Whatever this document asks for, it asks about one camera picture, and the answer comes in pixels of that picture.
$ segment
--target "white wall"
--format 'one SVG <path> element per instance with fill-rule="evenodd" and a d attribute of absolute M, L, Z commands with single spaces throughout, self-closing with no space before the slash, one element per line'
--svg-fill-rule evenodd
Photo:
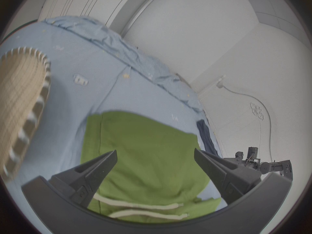
<path fill-rule="evenodd" d="M 250 91 L 269 111 L 272 158 L 290 159 L 294 180 L 285 202 L 263 234 L 288 213 L 312 172 L 311 67 L 311 52 L 302 42 L 260 23 L 191 83 L 199 92 L 226 74 L 224 83 Z"/>
<path fill-rule="evenodd" d="M 18 11 L 13 15 L 13 19 L 11 20 L 3 37 L 6 37 L 6 35 L 19 26 L 29 21 L 38 19 L 44 3 L 45 0 L 25 0 Z"/>
<path fill-rule="evenodd" d="M 190 83 L 257 23 L 248 0 L 154 0 L 125 39 Z"/>

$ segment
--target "bed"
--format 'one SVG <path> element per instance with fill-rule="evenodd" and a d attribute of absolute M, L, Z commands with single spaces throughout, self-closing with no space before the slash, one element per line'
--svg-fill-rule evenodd
<path fill-rule="evenodd" d="M 86 119 L 112 110 L 134 112 L 197 135 L 196 122 L 208 120 L 197 95 L 153 57 L 124 42 L 101 23 L 86 17 L 49 18 L 10 36 L 0 55 L 19 46 L 46 53 L 51 61 L 49 100 L 17 177 L 6 183 L 12 198 L 42 233 L 49 230 L 27 203 L 21 185 L 41 175 L 53 174 L 80 163 Z M 211 128 L 211 140 L 222 152 Z M 210 181 L 199 194 L 203 200 L 219 198 Z M 221 201 L 218 209 L 226 206 Z"/>

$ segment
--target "wicker basket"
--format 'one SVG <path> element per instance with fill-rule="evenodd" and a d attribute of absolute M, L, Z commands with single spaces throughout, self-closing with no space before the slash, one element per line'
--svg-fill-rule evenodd
<path fill-rule="evenodd" d="M 14 178 L 38 127 L 51 84 L 50 62 L 19 47 L 0 60 L 0 174 Z"/>

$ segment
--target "light blue bedsheet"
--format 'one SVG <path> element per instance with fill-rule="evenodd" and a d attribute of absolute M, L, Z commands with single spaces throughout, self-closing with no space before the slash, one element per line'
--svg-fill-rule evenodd
<path fill-rule="evenodd" d="M 68 22 L 73 23 L 72 18 L 69 18 Z M 87 22 L 84 18 L 84 27 L 87 27 Z M 104 37 L 105 41 L 102 41 L 106 43 L 105 49 L 95 44 L 95 36 L 91 36 L 92 41 L 87 41 L 86 38 L 45 22 L 20 29 L 0 46 L 0 55 L 12 48 L 30 46 L 39 49 L 51 60 L 52 83 L 41 123 L 17 177 L 14 181 L 6 183 L 18 207 L 42 233 L 50 231 L 29 206 L 21 192 L 21 185 L 38 175 L 49 179 L 53 174 L 79 164 L 85 121 L 89 115 L 111 110 L 135 112 L 196 134 L 201 148 L 204 149 L 196 121 L 205 119 L 206 124 L 208 122 L 203 112 L 199 111 L 200 108 L 196 109 L 196 95 L 186 89 L 181 91 L 188 93 L 188 99 L 184 98 L 185 95 L 180 95 L 179 86 L 174 86 L 180 81 L 175 77 L 174 82 L 164 85 L 170 83 L 171 75 L 165 73 L 166 66 L 163 64 L 160 64 L 160 67 L 154 66 L 154 72 L 150 70 L 153 66 L 150 66 L 147 72 L 144 69 L 140 70 L 144 68 L 143 65 L 134 68 L 138 59 L 131 58 L 137 54 L 139 59 L 142 59 L 143 54 L 132 46 L 130 51 L 133 55 L 127 56 L 134 64 L 129 64 L 127 59 L 120 60 L 120 56 L 129 45 L 121 39 L 116 45 L 115 33 L 103 26 L 101 29 L 105 29 L 103 32 L 107 34 Z M 154 60 L 160 63 L 154 58 L 144 58 L 147 62 Z M 77 74 L 88 79 L 87 86 L 74 83 L 73 76 Z M 216 150 L 220 153 L 212 131 L 210 133 Z M 207 199 L 220 197 L 220 194 L 214 185 L 209 183 L 199 196 Z"/>

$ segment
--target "gray panel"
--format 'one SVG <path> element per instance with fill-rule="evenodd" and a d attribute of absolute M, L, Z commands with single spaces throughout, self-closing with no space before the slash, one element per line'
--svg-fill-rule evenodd
<path fill-rule="evenodd" d="M 269 0 L 249 0 L 255 12 L 262 12 L 269 15 L 274 15 L 274 9 Z"/>
<path fill-rule="evenodd" d="M 301 30 L 299 28 L 297 28 L 296 26 L 294 26 L 290 22 L 285 21 L 281 18 L 278 18 L 278 22 L 280 24 L 281 30 L 291 34 L 294 37 L 296 37 L 299 41 L 302 41 Z"/>
<path fill-rule="evenodd" d="M 264 13 L 260 13 L 260 12 L 256 12 L 255 13 L 258 17 L 259 22 L 267 24 L 267 25 L 271 25 L 275 28 L 280 28 L 279 27 L 279 23 L 278 23 L 278 19 L 276 16 L 272 16 L 269 14 L 264 14 Z"/>
<path fill-rule="evenodd" d="M 298 18 L 285 2 L 285 0 L 269 0 L 274 8 L 275 14 L 277 17 L 282 18 L 299 29 L 303 30 L 301 23 L 299 22 Z"/>
<path fill-rule="evenodd" d="M 311 43 L 304 31 L 301 31 L 302 43 L 307 46 L 308 49 L 312 50 Z"/>

